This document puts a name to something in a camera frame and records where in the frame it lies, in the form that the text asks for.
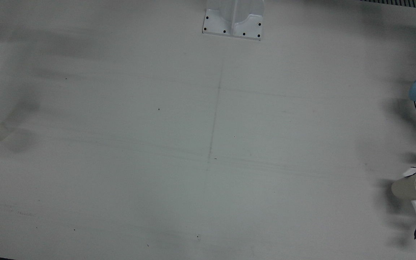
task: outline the white table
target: white table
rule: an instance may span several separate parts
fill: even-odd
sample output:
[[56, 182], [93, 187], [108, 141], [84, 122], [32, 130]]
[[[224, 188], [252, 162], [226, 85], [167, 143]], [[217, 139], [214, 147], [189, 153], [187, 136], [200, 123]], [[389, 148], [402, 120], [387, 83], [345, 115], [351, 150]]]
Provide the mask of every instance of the white table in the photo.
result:
[[0, 1], [0, 257], [416, 259], [416, 9]]

